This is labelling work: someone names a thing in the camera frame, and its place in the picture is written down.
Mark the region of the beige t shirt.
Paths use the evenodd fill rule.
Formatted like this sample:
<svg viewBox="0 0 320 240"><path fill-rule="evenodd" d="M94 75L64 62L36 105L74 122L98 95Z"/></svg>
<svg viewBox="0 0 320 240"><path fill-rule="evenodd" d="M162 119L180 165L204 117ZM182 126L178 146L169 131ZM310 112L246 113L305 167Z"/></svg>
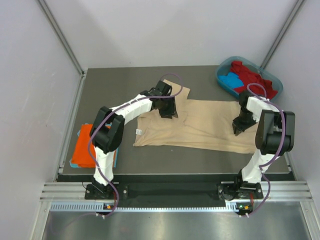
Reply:
<svg viewBox="0 0 320 240"><path fill-rule="evenodd" d="M256 150L257 125L235 135L233 120L240 113L236 101L188 99L190 89L169 80L178 117L162 118L158 110L137 119L135 147L178 146L214 151L252 154Z"/></svg>

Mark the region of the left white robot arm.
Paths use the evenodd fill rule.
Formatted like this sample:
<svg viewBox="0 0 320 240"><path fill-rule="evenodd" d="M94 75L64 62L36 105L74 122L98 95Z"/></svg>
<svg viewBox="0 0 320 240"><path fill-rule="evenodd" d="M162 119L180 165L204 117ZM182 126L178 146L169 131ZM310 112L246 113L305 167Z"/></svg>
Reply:
<svg viewBox="0 0 320 240"><path fill-rule="evenodd" d="M95 153L95 172L93 175L96 192L102 198L109 198L114 191L110 183L113 178L114 153L120 146L125 125L133 119L152 110L157 110L161 118L177 118L173 87L158 81L156 87L142 91L135 98L113 108L101 107L90 130L89 143Z"/></svg>

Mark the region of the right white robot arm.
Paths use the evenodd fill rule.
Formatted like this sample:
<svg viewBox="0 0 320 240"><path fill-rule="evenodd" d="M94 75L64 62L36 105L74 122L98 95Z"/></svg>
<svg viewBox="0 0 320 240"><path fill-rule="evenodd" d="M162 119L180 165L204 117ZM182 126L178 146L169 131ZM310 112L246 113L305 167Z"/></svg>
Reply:
<svg viewBox="0 0 320 240"><path fill-rule="evenodd" d="M249 163L239 172L241 180L233 185L233 192L245 198L252 186L260 183L263 174L279 157L294 147L296 115L283 111L262 96L248 90L239 94L239 116L232 122L233 133L238 136L257 125L256 150Z"/></svg>

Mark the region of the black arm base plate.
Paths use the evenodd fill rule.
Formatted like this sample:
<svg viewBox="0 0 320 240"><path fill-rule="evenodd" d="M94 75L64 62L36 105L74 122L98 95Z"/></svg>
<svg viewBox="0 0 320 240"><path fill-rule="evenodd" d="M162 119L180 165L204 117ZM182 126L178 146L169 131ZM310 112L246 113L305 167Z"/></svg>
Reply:
<svg viewBox="0 0 320 240"><path fill-rule="evenodd" d="M214 200L262 199L261 184L248 183L238 174L117 174L102 186L92 180L86 186L86 200L129 200L138 196L196 196L207 195Z"/></svg>

